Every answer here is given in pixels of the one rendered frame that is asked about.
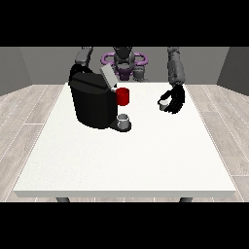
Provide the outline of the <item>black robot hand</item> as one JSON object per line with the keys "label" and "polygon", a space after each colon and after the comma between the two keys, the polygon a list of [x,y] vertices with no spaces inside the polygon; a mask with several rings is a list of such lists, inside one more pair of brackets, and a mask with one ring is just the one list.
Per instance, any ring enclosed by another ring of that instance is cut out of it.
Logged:
{"label": "black robot hand", "polygon": [[73,76],[77,73],[92,73],[92,70],[81,64],[74,64],[70,69],[69,81],[71,81]]}
{"label": "black robot hand", "polygon": [[171,98],[170,103],[164,109],[165,112],[177,114],[185,103],[185,90],[182,85],[175,85],[171,90],[164,93],[158,102]]}

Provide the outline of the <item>pale grey machine lid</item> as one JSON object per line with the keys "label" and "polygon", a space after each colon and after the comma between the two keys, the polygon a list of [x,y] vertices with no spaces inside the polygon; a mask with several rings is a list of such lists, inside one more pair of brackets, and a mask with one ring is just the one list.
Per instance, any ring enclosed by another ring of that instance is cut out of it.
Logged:
{"label": "pale grey machine lid", "polygon": [[112,89],[119,81],[110,64],[106,64],[106,65],[102,66],[100,68],[100,73],[104,77],[104,79],[105,79],[105,81],[110,89]]}

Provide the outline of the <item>black coffee machine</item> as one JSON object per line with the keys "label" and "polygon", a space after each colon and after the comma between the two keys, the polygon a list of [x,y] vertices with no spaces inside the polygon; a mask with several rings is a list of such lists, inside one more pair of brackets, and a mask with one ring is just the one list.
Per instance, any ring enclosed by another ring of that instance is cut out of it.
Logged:
{"label": "black coffee machine", "polygon": [[117,89],[109,89],[104,77],[95,73],[77,73],[69,82],[77,119],[91,128],[113,128],[119,132],[131,130],[118,128]]}

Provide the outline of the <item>red pod holder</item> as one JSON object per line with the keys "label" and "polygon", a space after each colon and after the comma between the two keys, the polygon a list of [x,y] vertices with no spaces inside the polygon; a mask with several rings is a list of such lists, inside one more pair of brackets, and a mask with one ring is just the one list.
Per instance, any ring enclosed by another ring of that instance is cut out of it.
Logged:
{"label": "red pod holder", "polygon": [[129,89],[118,88],[116,90],[117,104],[120,106],[125,106],[129,103]]}

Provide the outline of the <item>small grey cup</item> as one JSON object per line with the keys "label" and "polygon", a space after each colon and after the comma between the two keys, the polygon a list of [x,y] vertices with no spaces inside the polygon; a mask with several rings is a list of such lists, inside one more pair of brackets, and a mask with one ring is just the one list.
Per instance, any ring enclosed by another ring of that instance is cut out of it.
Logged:
{"label": "small grey cup", "polygon": [[129,117],[127,114],[119,114],[117,116],[118,128],[126,129],[129,126]]}

